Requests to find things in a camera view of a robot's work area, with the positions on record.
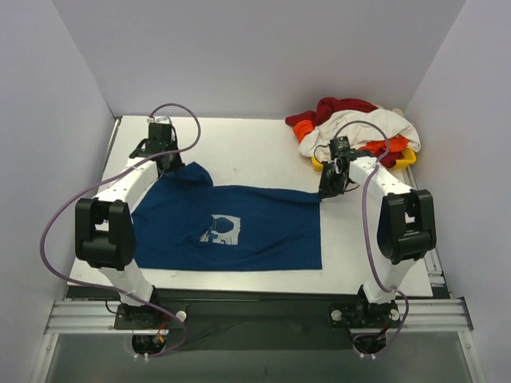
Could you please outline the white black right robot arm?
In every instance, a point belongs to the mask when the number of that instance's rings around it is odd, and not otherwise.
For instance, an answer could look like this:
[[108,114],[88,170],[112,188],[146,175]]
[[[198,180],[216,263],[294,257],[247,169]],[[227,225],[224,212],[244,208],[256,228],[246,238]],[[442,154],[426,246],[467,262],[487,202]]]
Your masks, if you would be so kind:
[[[371,278],[358,291],[354,305],[357,322],[371,326],[382,315],[398,318],[395,298],[415,264],[436,247],[433,196],[414,189],[380,165],[374,157],[338,156],[325,162],[319,196],[332,198],[346,192],[349,183],[362,187],[362,232]],[[376,261],[368,227],[367,199],[380,203],[376,242],[381,261]]]

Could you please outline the blue Mickey Mouse t-shirt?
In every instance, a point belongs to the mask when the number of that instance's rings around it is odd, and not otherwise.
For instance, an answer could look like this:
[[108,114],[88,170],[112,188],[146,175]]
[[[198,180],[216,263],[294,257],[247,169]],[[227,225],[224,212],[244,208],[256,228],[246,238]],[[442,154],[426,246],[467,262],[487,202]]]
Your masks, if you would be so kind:
[[139,267],[319,270],[320,200],[303,191],[214,185],[191,163],[162,176],[132,213]]

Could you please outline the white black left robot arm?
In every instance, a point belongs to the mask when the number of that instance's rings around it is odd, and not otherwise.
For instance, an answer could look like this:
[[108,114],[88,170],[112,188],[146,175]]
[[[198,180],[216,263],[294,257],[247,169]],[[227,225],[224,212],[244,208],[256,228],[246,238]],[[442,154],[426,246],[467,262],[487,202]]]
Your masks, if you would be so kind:
[[170,119],[149,122],[148,136],[129,154],[123,168],[128,174],[75,205],[76,257],[123,291],[121,313],[132,315],[145,329],[156,326],[163,314],[155,288],[135,261],[137,241],[131,212],[160,176],[184,166],[177,149]]

